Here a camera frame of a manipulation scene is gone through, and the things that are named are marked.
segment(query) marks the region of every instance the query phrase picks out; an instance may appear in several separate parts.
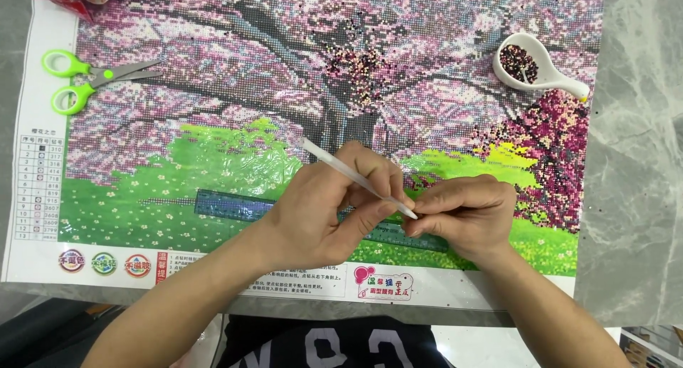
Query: person's left hand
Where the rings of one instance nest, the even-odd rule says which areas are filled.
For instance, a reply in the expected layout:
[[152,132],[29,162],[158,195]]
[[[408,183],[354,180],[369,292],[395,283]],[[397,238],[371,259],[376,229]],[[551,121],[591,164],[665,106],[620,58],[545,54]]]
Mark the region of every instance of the person's left hand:
[[[403,192],[403,173],[388,159],[355,141],[335,156],[368,178],[380,196],[414,207]],[[349,205],[354,211],[339,222],[337,212]],[[275,206],[253,224],[258,229],[250,241],[270,271],[335,266],[396,210],[326,163],[313,163],[296,172]]]

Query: symbol code table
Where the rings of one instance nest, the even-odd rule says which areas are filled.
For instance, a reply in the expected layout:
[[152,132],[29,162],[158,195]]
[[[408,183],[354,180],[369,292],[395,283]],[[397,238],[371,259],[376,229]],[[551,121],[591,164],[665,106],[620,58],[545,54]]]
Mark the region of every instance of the symbol code table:
[[15,238],[57,241],[64,139],[21,136],[17,156]]

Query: person's right hand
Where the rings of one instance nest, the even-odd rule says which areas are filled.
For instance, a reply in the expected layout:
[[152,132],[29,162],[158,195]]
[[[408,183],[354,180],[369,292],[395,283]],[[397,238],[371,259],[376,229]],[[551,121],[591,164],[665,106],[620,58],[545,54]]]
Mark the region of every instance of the person's right hand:
[[441,180],[415,200],[418,220],[404,217],[411,237],[431,233],[446,239],[465,259],[479,265],[512,247],[508,236],[517,193],[490,174]]

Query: ruler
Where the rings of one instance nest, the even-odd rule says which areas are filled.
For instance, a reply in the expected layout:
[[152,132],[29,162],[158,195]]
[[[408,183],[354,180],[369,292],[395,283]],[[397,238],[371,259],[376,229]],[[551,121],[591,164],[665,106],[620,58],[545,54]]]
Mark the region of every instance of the ruler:
[[[274,204],[274,200],[199,189],[195,200],[195,213],[255,222],[266,215]],[[347,211],[341,212],[339,220],[343,220],[346,214],[348,214]],[[406,236],[401,228],[401,222],[397,220],[382,221],[365,236],[365,239],[435,252],[446,252],[448,250],[448,242],[439,236],[424,234],[418,239]]]

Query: green grass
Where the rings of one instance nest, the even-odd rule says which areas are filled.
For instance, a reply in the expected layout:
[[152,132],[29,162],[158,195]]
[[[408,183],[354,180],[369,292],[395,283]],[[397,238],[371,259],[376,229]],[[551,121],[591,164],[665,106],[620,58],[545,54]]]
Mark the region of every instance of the green grass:
[[[179,204],[182,199],[194,198],[201,188],[276,200],[302,165],[287,156],[286,145],[275,139],[273,131],[277,128],[268,119],[256,120],[242,129],[183,129],[183,136],[168,146],[167,158],[152,157],[149,166],[138,167],[134,174],[113,174],[117,180],[112,186],[65,179],[59,241],[207,253],[249,223],[195,215],[193,205]],[[521,153],[523,150],[502,146],[491,152],[491,162],[483,162],[467,154],[426,151],[403,162],[430,177],[491,173],[500,180],[536,186],[533,174],[527,171],[534,160],[525,159]],[[416,195],[420,191],[406,192]],[[539,272],[575,276],[576,235],[515,220],[510,239]],[[349,260],[475,269],[452,251],[439,253],[373,241],[362,241]]]

